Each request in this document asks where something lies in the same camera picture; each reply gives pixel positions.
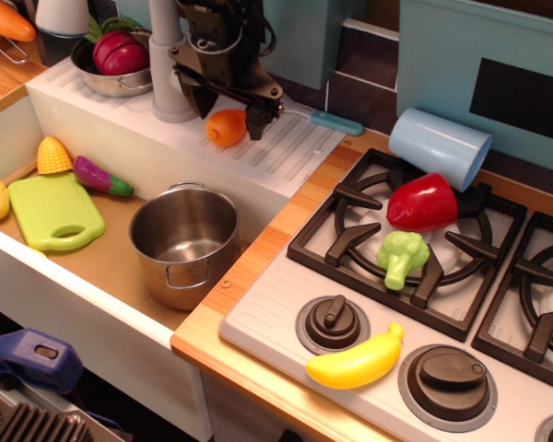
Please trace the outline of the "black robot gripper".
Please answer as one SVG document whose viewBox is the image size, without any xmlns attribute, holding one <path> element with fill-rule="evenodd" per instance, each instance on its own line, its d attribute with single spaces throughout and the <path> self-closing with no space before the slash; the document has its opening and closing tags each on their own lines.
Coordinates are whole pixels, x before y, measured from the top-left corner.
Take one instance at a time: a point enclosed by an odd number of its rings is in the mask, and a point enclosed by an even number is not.
<svg viewBox="0 0 553 442">
<path fill-rule="evenodd" d="M 282 87 L 261 66 L 277 37 L 261 1 L 180 1 L 186 42 L 170 49 L 182 93 L 204 119 L 224 96 L 246 106 L 252 141 L 282 112 Z"/>
</svg>

